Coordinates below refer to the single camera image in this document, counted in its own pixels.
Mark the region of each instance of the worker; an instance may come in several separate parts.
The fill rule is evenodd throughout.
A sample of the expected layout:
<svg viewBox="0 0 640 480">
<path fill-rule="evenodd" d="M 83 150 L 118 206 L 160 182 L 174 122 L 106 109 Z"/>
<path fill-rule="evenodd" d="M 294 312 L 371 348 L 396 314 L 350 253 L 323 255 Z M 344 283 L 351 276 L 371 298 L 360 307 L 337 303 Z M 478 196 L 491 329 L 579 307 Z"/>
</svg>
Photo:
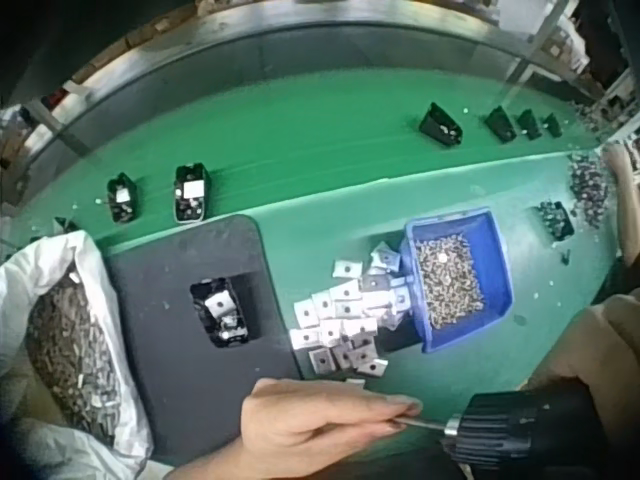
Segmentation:
<svg viewBox="0 0 640 480">
<path fill-rule="evenodd" d="M 617 182 L 623 272 L 614 277 L 627 280 L 626 285 L 617 282 L 618 290 L 610 293 L 624 295 L 577 315 L 528 386 L 582 380 L 615 452 L 611 463 L 618 473 L 611 478 L 622 479 L 631 478 L 620 473 L 626 471 L 625 460 L 640 452 L 640 290 L 632 291 L 640 286 L 640 200 L 625 147 L 607 147 L 603 157 Z M 418 399 L 380 395 L 342 382 L 263 379 L 242 406 L 240 437 L 168 478 L 308 477 L 407 428 L 393 422 L 395 417 L 421 412 Z M 427 473 L 424 478 L 461 478 Z"/>
</svg>

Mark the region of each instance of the small metal part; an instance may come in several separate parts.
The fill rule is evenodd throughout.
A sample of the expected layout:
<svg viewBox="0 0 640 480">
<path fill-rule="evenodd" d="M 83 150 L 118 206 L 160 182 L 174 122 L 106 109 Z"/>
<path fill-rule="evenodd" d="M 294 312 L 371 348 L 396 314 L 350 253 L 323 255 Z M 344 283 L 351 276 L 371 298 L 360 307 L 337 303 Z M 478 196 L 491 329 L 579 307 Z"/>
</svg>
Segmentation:
<svg viewBox="0 0 640 480">
<path fill-rule="evenodd" d="M 131 200 L 131 195 L 127 188 L 118 188 L 116 190 L 116 203 L 126 203 Z"/>
<path fill-rule="evenodd" d="M 334 347 L 341 343 L 342 320 L 320 321 L 320 339 L 326 347 Z"/>
<path fill-rule="evenodd" d="M 360 333 L 377 335 L 378 321 L 375 318 L 360 318 L 357 320 L 345 320 L 342 322 L 342 330 L 349 338 Z"/>
<path fill-rule="evenodd" d="M 314 293 L 311 295 L 311 300 L 313 301 L 313 306 L 316 309 L 318 319 L 325 320 L 328 318 L 335 318 L 336 309 L 328 290 Z"/>
<path fill-rule="evenodd" d="M 360 282 L 357 279 L 329 289 L 331 299 L 336 301 L 359 300 L 362 298 Z"/>
<path fill-rule="evenodd" d="M 362 262 L 336 260 L 333 266 L 333 278 L 360 278 L 362 276 Z"/>
<path fill-rule="evenodd" d="M 366 345 L 375 345 L 375 335 L 369 333 L 358 333 L 351 337 L 352 350 L 355 348 L 364 347 Z"/>
<path fill-rule="evenodd" d="M 353 365 L 353 367 L 357 369 L 362 365 L 373 362 L 376 358 L 378 358 L 378 351 L 376 350 L 375 344 L 371 344 L 364 345 L 360 348 L 354 348 L 353 350 L 347 352 L 347 355 L 349 355 L 351 365 Z"/>
<path fill-rule="evenodd" d="M 390 288 L 401 287 L 406 284 L 407 284 L 407 277 L 397 277 L 389 280 Z"/>
<path fill-rule="evenodd" d="M 339 318 L 360 318 L 362 313 L 362 300 L 335 302 L 336 316 Z"/>
<path fill-rule="evenodd" d="M 214 293 L 204 301 L 204 304 L 214 318 L 222 318 L 238 308 L 228 290 Z"/>
<path fill-rule="evenodd" d="M 321 331 L 319 327 L 289 330 L 289 338 L 294 350 L 315 348 L 322 346 Z"/>
<path fill-rule="evenodd" d="M 564 252 L 560 261 L 565 267 L 569 266 L 569 264 L 571 263 L 571 250 L 567 250 L 566 252 Z"/>
<path fill-rule="evenodd" d="M 389 361 L 382 358 L 376 358 L 373 362 L 362 365 L 356 369 L 356 372 L 362 375 L 380 378 L 389 366 Z"/>
<path fill-rule="evenodd" d="M 309 360 L 317 375 L 328 375 L 336 371 L 336 364 L 328 348 L 320 348 L 309 352 Z"/>
<path fill-rule="evenodd" d="M 353 350 L 353 347 L 350 345 L 350 342 L 341 343 L 331 348 L 340 370 L 349 370 L 352 367 L 351 359 L 349 358 L 349 351 L 351 350 Z"/>
<path fill-rule="evenodd" d="M 447 422 L 447 425 L 444 428 L 444 434 L 447 437 L 457 437 L 458 436 L 458 429 L 460 428 L 460 421 L 462 420 L 462 417 L 460 415 L 454 415 L 452 416 L 449 421 Z"/>
<path fill-rule="evenodd" d="M 182 186 L 182 198 L 190 200 L 193 198 L 204 197 L 204 189 L 204 180 L 184 182 Z"/>
<path fill-rule="evenodd" d="M 391 250 L 386 243 L 381 242 L 371 252 L 371 267 L 398 273 L 400 271 L 400 254 Z"/>
<path fill-rule="evenodd" d="M 446 428 L 444 423 L 426 421 L 416 417 L 396 417 L 393 421 L 402 423 L 403 425 L 411 425 L 412 427 L 426 428 L 429 430 L 438 430 L 440 432 L 444 432 Z"/>
<path fill-rule="evenodd" d="M 393 313 L 406 312 L 411 308 L 411 296 L 409 287 L 398 287 L 392 290 Z"/>
<path fill-rule="evenodd" d="M 344 383 L 355 385 L 356 387 L 365 388 L 367 381 L 364 378 L 346 378 Z"/>
<path fill-rule="evenodd" d="M 393 302 L 392 297 L 392 293 L 388 290 L 362 292 L 362 307 L 365 310 L 389 307 Z"/>
<path fill-rule="evenodd" d="M 315 306 L 311 299 L 302 300 L 293 304 L 293 310 L 298 319 L 300 328 L 316 327 L 320 324 Z"/>
<path fill-rule="evenodd" d="M 383 275 L 371 275 L 365 273 L 360 280 L 362 284 L 362 292 L 379 292 L 381 290 L 389 290 L 391 276 L 388 274 Z"/>
</svg>

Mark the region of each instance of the metal plate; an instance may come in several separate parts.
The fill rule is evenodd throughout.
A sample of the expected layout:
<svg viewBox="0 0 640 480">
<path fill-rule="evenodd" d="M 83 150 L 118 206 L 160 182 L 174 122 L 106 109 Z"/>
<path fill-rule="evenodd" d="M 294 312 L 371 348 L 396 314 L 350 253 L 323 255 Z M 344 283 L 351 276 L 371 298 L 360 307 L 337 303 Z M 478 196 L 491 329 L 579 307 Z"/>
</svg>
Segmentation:
<svg viewBox="0 0 640 480">
<path fill-rule="evenodd" d="M 340 318 L 361 318 L 362 301 L 355 300 L 349 302 L 335 302 L 336 317 Z"/>
<path fill-rule="evenodd" d="M 302 300 L 293 304 L 293 310 L 298 319 L 300 328 L 310 328 L 319 325 L 318 315 L 311 299 Z"/>
<path fill-rule="evenodd" d="M 116 203 L 126 203 L 131 200 L 129 190 L 126 188 L 119 188 L 116 190 Z"/>
<path fill-rule="evenodd" d="M 388 272 L 397 273 L 400 271 L 400 254 L 391 250 L 386 243 L 381 242 L 371 252 L 371 267 L 383 268 Z"/>
<path fill-rule="evenodd" d="M 189 200 L 202 197 L 204 197 L 204 180 L 184 182 L 182 185 L 182 198 Z"/>
<path fill-rule="evenodd" d="M 390 307 L 393 295 L 389 290 L 362 292 L 362 307 L 366 310 Z"/>
<path fill-rule="evenodd" d="M 406 284 L 407 284 L 407 277 L 397 277 L 389 280 L 389 287 L 391 288 L 402 287 L 403 285 L 406 285 Z"/>
<path fill-rule="evenodd" d="M 360 300 L 362 293 L 360 292 L 360 282 L 351 280 L 350 282 L 343 283 L 337 287 L 329 289 L 329 294 L 334 302 L 345 300 Z"/>
<path fill-rule="evenodd" d="M 320 322 L 320 339 L 326 347 L 333 347 L 342 342 L 342 320 L 322 320 Z"/>
<path fill-rule="evenodd" d="M 204 304 L 214 318 L 222 318 L 238 308 L 228 290 L 211 295 L 204 301 Z"/>
<path fill-rule="evenodd" d="M 319 327 L 305 328 L 302 330 L 294 328 L 289 330 L 289 338 L 291 339 L 291 345 L 294 350 L 321 347 L 322 340 L 320 336 L 321 331 Z"/>
<path fill-rule="evenodd" d="M 333 265 L 333 278 L 360 278 L 362 276 L 362 262 L 336 260 Z"/>
<path fill-rule="evenodd" d="M 367 381 L 364 378 L 347 378 L 344 383 L 355 385 L 356 387 L 364 388 Z"/>
<path fill-rule="evenodd" d="M 380 290 L 389 290 L 391 277 L 387 274 L 371 275 L 366 273 L 362 276 L 360 283 L 363 292 L 377 292 Z"/>
<path fill-rule="evenodd" d="M 372 344 L 355 348 L 350 352 L 347 352 L 347 355 L 349 355 L 351 365 L 353 365 L 354 368 L 360 368 L 362 365 L 371 363 L 378 358 L 378 351 L 376 350 L 376 346 Z"/>
<path fill-rule="evenodd" d="M 349 370 L 353 365 L 351 365 L 351 359 L 349 358 L 349 352 L 353 350 L 351 346 L 351 342 L 341 343 L 340 345 L 336 345 L 331 348 L 334 357 L 336 357 L 336 362 L 341 370 Z"/>
<path fill-rule="evenodd" d="M 380 378 L 389 366 L 389 361 L 382 358 L 376 358 L 373 362 L 362 365 L 356 369 L 356 372 L 362 375 Z"/>
<path fill-rule="evenodd" d="M 318 292 L 311 295 L 313 306 L 316 309 L 318 319 L 325 320 L 327 318 L 336 318 L 336 309 L 329 295 L 329 290 Z"/>
<path fill-rule="evenodd" d="M 393 289 L 393 310 L 396 313 L 406 312 L 411 308 L 411 296 L 409 287 L 398 287 Z"/>
<path fill-rule="evenodd" d="M 328 348 L 321 348 L 309 352 L 309 360 L 311 360 L 313 371 L 316 372 L 317 375 L 328 375 L 336 371 L 336 364 Z"/>
<path fill-rule="evenodd" d="M 378 334 L 378 320 L 375 318 L 359 318 L 342 322 L 342 331 L 348 337 L 354 337 L 360 333 L 368 335 Z"/>
</svg>

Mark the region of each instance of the black plastic holder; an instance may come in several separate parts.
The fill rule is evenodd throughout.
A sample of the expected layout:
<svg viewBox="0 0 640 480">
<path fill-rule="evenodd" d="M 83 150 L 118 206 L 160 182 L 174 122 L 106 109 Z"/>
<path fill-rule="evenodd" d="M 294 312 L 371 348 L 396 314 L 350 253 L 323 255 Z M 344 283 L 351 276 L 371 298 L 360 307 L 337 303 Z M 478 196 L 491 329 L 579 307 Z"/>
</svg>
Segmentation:
<svg viewBox="0 0 640 480">
<path fill-rule="evenodd" d="M 505 112 L 502 107 L 495 108 L 485 119 L 484 123 L 502 143 L 513 142 L 518 136 L 516 129 L 509 119 L 509 115 L 507 115 L 507 112 Z"/>
<path fill-rule="evenodd" d="M 544 119 L 544 126 L 553 138 L 560 138 L 564 134 L 558 118 L 553 113 Z"/>
<path fill-rule="evenodd" d="M 192 223 L 204 220 L 211 179 L 202 163 L 183 165 L 176 169 L 174 181 L 173 214 L 178 223 Z"/>
<path fill-rule="evenodd" d="M 420 132 L 447 147 L 462 143 L 462 127 L 441 107 L 432 103 L 419 127 Z"/>
<path fill-rule="evenodd" d="M 136 184 L 125 173 L 119 173 L 107 182 L 107 202 L 115 223 L 131 222 L 138 213 Z"/>
<path fill-rule="evenodd" d="M 537 140 L 542 136 L 538 121 L 531 109 L 525 110 L 522 112 L 522 115 L 518 117 L 518 126 L 526 132 L 525 135 L 527 135 L 529 140 Z"/>
</svg>

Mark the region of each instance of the pile of metal parts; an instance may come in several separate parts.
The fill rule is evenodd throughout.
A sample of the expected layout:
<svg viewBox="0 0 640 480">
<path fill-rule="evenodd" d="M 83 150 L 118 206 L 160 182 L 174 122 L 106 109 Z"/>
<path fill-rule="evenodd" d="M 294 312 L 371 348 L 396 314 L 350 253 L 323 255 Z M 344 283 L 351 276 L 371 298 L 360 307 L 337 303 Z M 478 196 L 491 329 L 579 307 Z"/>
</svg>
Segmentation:
<svg viewBox="0 0 640 480">
<path fill-rule="evenodd" d="M 545 201 L 538 207 L 542 221 L 553 238 L 561 242 L 575 233 L 562 202 Z"/>
<path fill-rule="evenodd" d="M 300 328 L 289 331 L 291 343 L 295 350 L 313 349 L 309 358 L 318 375 L 355 370 L 381 377 L 387 368 L 374 339 L 378 328 L 395 330 L 409 312 L 409 288 L 399 276 L 400 255 L 385 243 L 373 250 L 364 274 L 363 268 L 337 260 L 333 277 L 348 281 L 293 306 Z"/>
<path fill-rule="evenodd" d="M 416 243 L 429 321 L 435 329 L 484 308 L 469 242 L 451 235 Z"/>
<path fill-rule="evenodd" d="M 89 313 L 75 271 L 37 300 L 29 317 L 26 347 L 70 426 L 113 446 L 120 407 L 118 381 L 104 332 Z"/>
<path fill-rule="evenodd" d="M 571 191 L 584 212 L 586 222 L 600 228 L 606 211 L 609 187 L 599 159 L 589 154 L 571 155 Z"/>
</svg>

